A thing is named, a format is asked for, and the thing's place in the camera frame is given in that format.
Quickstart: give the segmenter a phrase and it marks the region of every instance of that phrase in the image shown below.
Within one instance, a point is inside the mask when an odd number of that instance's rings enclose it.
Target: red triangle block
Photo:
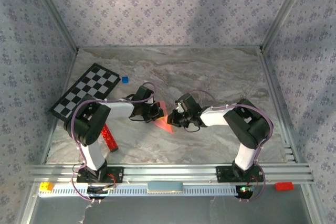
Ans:
[[[163,110],[164,117],[162,117],[159,120],[152,121],[152,123],[154,123],[157,127],[160,127],[161,129],[163,129],[165,131],[168,131],[169,133],[173,134],[172,126],[170,124],[167,124],[168,114],[167,114],[166,105],[165,105],[164,101],[159,101],[158,103],[160,103],[160,107]]]

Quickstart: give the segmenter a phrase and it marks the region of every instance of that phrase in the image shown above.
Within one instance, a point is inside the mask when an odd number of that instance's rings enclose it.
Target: yellow block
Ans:
[[[40,191],[52,191],[54,188],[54,184],[51,182],[41,182]]]

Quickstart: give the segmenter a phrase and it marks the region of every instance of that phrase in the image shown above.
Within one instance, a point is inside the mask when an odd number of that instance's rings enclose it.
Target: wall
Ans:
[[[285,98],[296,146],[336,223],[336,0],[297,0],[267,57]]]
[[[13,223],[73,52],[40,0],[0,0],[0,52],[0,223]]]
[[[261,45],[283,0],[53,0],[77,46]]]

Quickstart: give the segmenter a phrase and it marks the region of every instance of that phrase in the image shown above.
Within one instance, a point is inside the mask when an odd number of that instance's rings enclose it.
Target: checkerboard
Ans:
[[[105,99],[119,81],[118,74],[94,63],[51,107],[50,112],[65,121],[86,94]]]

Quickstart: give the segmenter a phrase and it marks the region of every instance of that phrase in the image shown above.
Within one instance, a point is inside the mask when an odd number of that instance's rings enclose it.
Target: red lego brick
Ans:
[[[275,183],[276,191],[290,191],[294,190],[294,185],[292,182],[278,182]]]
[[[114,137],[112,136],[108,126],[105,124],[103,129],[101,130],[101,135],[104,137],[105,142],[110,149],[110,152],[115,152],[118,150],[118,145],[114,140]]]

